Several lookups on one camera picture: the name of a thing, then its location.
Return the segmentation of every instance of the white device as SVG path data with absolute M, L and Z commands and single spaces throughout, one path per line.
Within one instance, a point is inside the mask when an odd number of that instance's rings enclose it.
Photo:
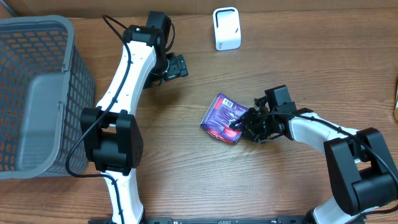
M 217 50 L 232 50 L 241 46 L 239 12 L 234 7 L 223 7 L 213 12 Z

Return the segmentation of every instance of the cable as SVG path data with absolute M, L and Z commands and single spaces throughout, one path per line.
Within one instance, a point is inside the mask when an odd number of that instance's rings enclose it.
M 167 46 L 165 52 L 168 52 L 168 51 L 173 47 L 174 37 L 175 37 L 175 27 L 174 27 L 174 23 L 172 23 L 172 27 L 173 27 L 173 39 L 172 39 L 172 41 L 170 41 L 170 44 L 169 44 L 169 46 Z
M 103 112 L 103 114 L 87 129 L 87 131 L 85 131 L 81 137 L 77 140 L 77 142 L 72 146 L 72 148 L 70 149 L 67 159 L 65 161 L 65 168 L 67 170 L 67 172 L 74 176 L 74 177 L 79 177 L 79 178 L 90 178 L 90 177 L 104 177 L 104 178 L 108 178 L 109 180 L 111 180 L 112 185 L 114 186 L 114 191 L 116 194 L 116 201 L 118 203 L 118 209 L 119 209 L 119 215 L 120 215 L 120 219 L 122 221 L 122 224 L 124 224 L 124 217 L 123 217 L 123 210 L 122 210 L 122 206 L 121 206 L 121 202 L 120 202 L 120 195 L 119 195 L 119 190 L 118 190 L 118 186 L 116 185 L 116 180 L 108 174 L 77 174 L 74 173 L 71 169 L 70 169 L 70 159 L 72 158 L 73 153 L 76 151 L 77 147 L 80 145 L 80 143 L 84 140 L 84 138 L 87 137 L 88 133 L 94 128 L 96 127 L 100 122 L 102 122 L 102 120 L 104 119 L 104 117 L 106 116 L 106 114 L 108 114 L 108 112 L 111 110 L 112 106 L 118 102 L 117 98 L 122 90 L 122 87 L 124 85 L 124 83 L 126 82 L 127 79 L 127 75 L 129 74 L 130 71 L 130 66 L 131 66 L 131 53 L 130 53 L 130 49 L 129 46 L 127 45 L 127 43 L 125 43 L 125 41 L 123 40 L 122 35 L 120 35 L 120 33 L 109 23 L 109 21 L 107 19 L 110 19 L 111 21 L 117 23 L 117 25 L 123 27 L 124 29 L 127 29 L 127 27 L 123 24 L 121 24 L 119 21 L 117 21 L 116 19 L 113 19 L 110 16 L 107 15 L 103 15 L 102 18 L 104 19 L 105 23 L 109 26 L 109 28 L 112 29 L 112 31 L 119 37 L 119 39 L 122 41 L 123 45 L 125 46 L 126 50 L 127 50 L 127 56 L 128 56 L 128 63 L 127 63 L 127 68 L 126 71 L 124 72 L 124 76 L 123 79 L 119 85 L 118 90 L 116 90 L 116 93 L 114 94 L 114 97 L 112 98 L 109 106 L 105 109 L 105 111 Z
M 295 117 L 307 119 L 307 120 L 310 120 L 310 121 L 316 121 L 318 123 L 324 124 L 325 126 L 328 126 L 331 129 L 334 129 L 338 133 L 347 135 L 349 138 L 354 139 L 354 141 L 356 141 L 358 144 L 362 145 L 368 151 L 368 153 L 370 153 L 373 157 L 375 157 L 382 164 L 382 166 L 384 168 L 386 168 L 386 170 L 391 175 L 391 177 L 394 180 L 394 183 L 395 183 L 395 185 L 396 185 L 396 187 L 398 189 L 398 179 L 395 176 L 395 174 L 392 172 L 390 167 L 365 142 L 363 142 L 362 140 L 358 139 L 355 135 L 353 135 L 353 134 L 351 134 L 351 133 L 349 133 L 347 131 L 344 131 L 344 130 L 342 130 L 341 127 L 336 127 L 333 124 L 331 124 L 330 122 L 327 122 L 327 121 L 322 120 L 322 119 L 318 119 L 318 118 L 314 118 L 314 117 L 308 117 L 308 116 L 302 116 L 302 115 L 299 115 L 299 114 L 278 113 L 278 112 L 269 113 L 267 115 L 269 116 L 269 115 L 273 115 L 273 114 L 275 114 L 275 115 L 284 115 L 284 116 L 295 116 Z M 390 208 L 390 209 L 363 212 L 363 213 L 359 214 L 357 217 L 355 217 L 354 219 L 350 220 L 346 224 L 352 224 L 352 223 L 358 221 L 359 219 L 364 218 L 367 215 L 387 214 L 387 213 L 395 212 L 397 210 L 398 210 L 398 205 L 396 205 L 395 207 Z

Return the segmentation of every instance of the candy wrapper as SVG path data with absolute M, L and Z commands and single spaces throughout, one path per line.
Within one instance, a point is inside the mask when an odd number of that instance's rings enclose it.
M 220 93 L 213 100 L 200 126 L 211 136 L 224 142 L 237 143 L 241 131 L 229 128 L 229 125 L 239 119 L 248 109 Z

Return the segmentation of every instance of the black cable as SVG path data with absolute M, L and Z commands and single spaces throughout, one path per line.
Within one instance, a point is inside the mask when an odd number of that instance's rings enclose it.
M 175 37 L 175 27 L 174 27 L 174 23 L 172 23 L 172 27 L 173 27 L 173 39 L 172 39 L 172 41 L 170 41 L 169 46 L 166 47 L 166 51 L 165 51 L 165 52 L 168 52 L 168 51 L 173 47 L 174 37 Z
M 162 84 L 163 84 L 163 76 L 162 76 L 162 78 L 160 78 L 160 82 L 157 84 L 158 86 L 161 86 Z
M 307 120 L 310 120 L 310 121 L 316 121 L 318 123 L 324 124 L 325 126 L 328 126 L 331 129 L 334 129 L 335 131 L 337 131 L 337 132 L 339 132 L 341 134 L 347 135 L 351 139 L 354 139 L 354 141 L 356 141 L 358 144 L 362 145 L 368 151 L 368 153 L 370 153 L 373 157 L 375 157 L 382 164 L 382 166 L 387 169 L 388 173 L 391 175 L 391 177 L 394 180 L 394 183 L 395 183 L 395 185 L 396 185 L 396 187 L 398 189 L 398 179 L 395 176 L 395 174 L 392 172 L 390 167 L 365 142 L 363 142 L 362 140 L 358 139 L 355 135 L 353 135 L 353 134 L 351 134 L 349 132 L 346 132 L 346 131 L 342 130 L 341 127 L 336 127 L 333 124 L 331 124 L 331 123 L 329 123 L 329 122 L 327 122 L 325 120 L 322 120 L 322 119 L 317 119 L 317 118 L 308 117 L 308 116 L 302 116 L 302 115 L 299 115 L 299 114 L 278 113 L 278 112 L 269 113 L 267 115 L 269 116 L 269 115 L 273 115 L 273 114 L 275 114 L 275 115 L 284 115 L 284 116 L 295 116 L 295 117 L 307 119 Z M 359 214 L 357 217 L 355 217 L 354 219 L 350 220 L 346 224 L 352 224 L 352 223 L 358 221 L 359 219 L 364 218 L 367 215 L 387 214 L 387 213 L 395 212 L 397 210 L 398 210 L 398 205 L 396 205 L 395 207 L 390 208 L 390 209 L 363 212 L 363 213 Z
M 123 24 L 121 24 L 119 21 L 117 21 L 116 19 L 113 19 L 110 16 L 107 15 L 103 15 L 102 18 L 104 19 L 105 23 L 109 26 L 109 28 L 112 29 L 112 31 L 119 37 L 119 39 L 122 41 L 123 45 L 126 48 L 127 51 L 127 56 L 128 56 L 128 61 L 127 61 L 127 68 L 126 71 L 124 72 L 124 76 L 123 79 L 119 85 L 119 88 L 116 90 L 116 93 L 114 94 L 114 97 L 112 98 L 109 106 L 105 109 L 105 111 L 103 112 L 103 114 L 87 129 L 87 131 L 85 131 L 81 137 L 77 140 L 77 142 L 72 146 L 72 148 L 70 149 L 67 159 L 65 161 L 65 168 L 67 170 L 67 172 L 74 176 L 74 177 L 79 177 L 79 178 L 90 178 L 90 177 L 104 177 L 104 178 L 108 178 L 109 180 L 111 180 L 112 185 L 114 186 L 114 190 L 115 190 L 115 194 L 116 194 L 116 201 L 118 203 L 118 209 L 119 209 L 119 215 L 120 215 L 120 219 L 122 221 L 122 224 L 124 224 L 124 217 L 123 217 L 123 210 L 122 210 L 122 206 L 121 206 L 121 202 L 120 202 L 120 195 L 119 195 L 119 190 L 118 190 L 118 186 L 116 185 L 116 180 L 108 174 L 77 174 L 75 172 L 73 172 L 70 169 L 70 159 L 72 158 L 73 153 L 76 151 L 77 147 L 79 146 L 79 144 L 84 140 L 84 138 L 87 137 L 88 133 L 94 128 L 96 127 L 100 122 L 102 122 L 102 120 L 104 119 L 104 117 L 106 116 L 106 114 L 111 110 L 112 106 L 117 103 L 117 98 L 123 88 L 124 83 L 126 82 L 127 79 L 127 75 L 129 74 L 130 71 L 130 66 L 132 64 L 131 62 L 131 53 L 130 53 L 130 48 L 127 45 L 127 43 L 125 43 L 125 41 L 123 40 L 122 35 L 120 35 L 120 33 L 109 23 L 109 21 L 107 19 L 112 20 L 113 22 L 117 23 L 119 26 L 127 29 L 127 27 Z

